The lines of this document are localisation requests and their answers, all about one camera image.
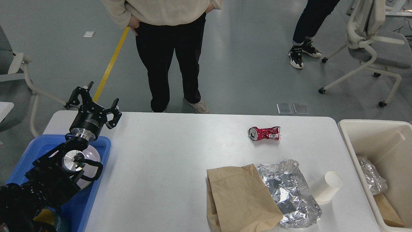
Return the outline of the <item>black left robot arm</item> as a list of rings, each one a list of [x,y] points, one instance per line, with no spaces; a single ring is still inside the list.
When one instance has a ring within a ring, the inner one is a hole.
[[[27,182],[1,186],[1,229],[55,232],[55,227],[34,217],[46,207],[58,208],[68,202],[81,190],[79,180],[94,182],[100,178],[103,164],[87,158],[84,150],[97,140],[104,125],[114,128],[122,113],[119,98],[108,109],[94,102],[89,93],[93,84],[76,87],[65,105],[78,109],[65,141],[33,162],[33,168],[25,173]]]

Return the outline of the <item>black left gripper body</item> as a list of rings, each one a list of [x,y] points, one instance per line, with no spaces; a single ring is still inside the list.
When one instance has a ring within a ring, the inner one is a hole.
[[[109,109],[105,110],[96,103],[82,104],[69,128],[69,134],[87,141],[95,141],[108,121],[107,115],[110,113]]]

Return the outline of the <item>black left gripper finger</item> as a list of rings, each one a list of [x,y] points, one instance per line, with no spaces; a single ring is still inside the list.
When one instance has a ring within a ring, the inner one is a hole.
[[[76,87],[73,91],[69,100],[64,105],[64,108],[76,108],[78,111],[97,111],[97,104],[93,102],[90,90],[94,82],[91,81],[87,86]]]
[[[116,125],[119,123],[119,120],[122,117],[122,112],[119,111],[119,107],[117,106],[119,102],[119,98],[114,99],[112,106],[109,109],[104,110],[104,115],[112,114],[112,120],[105,122],[105,125],[108,129],[115,128]]]

